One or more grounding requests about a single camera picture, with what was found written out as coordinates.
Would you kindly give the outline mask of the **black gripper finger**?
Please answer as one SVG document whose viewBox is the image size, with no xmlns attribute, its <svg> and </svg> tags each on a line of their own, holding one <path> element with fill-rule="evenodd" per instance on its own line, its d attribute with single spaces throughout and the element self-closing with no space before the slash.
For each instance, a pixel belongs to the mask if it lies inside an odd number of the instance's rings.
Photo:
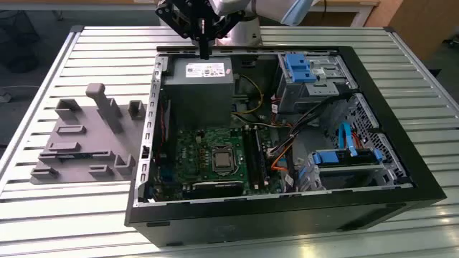
<svg viewBox="0 0 459 258">
<path fill-rule="evenodd" d="M 208 60 L 210 51 L 212 41 L 221 39 L 233 26 L 237 24 L 237 15 L 226 15 L 221 17 L 218 21 L 213 18 L 204 18 L 204 59 Z"/>
<path fill-rule="evenodd" d="M 160 20 L 184 39 L 189 38 L 198 48 L 198 57 L 205 59 L 205 38 L 198 28 L 198 18 L 190 1 L 158 1 L 154 13 Z"/>
</svg>

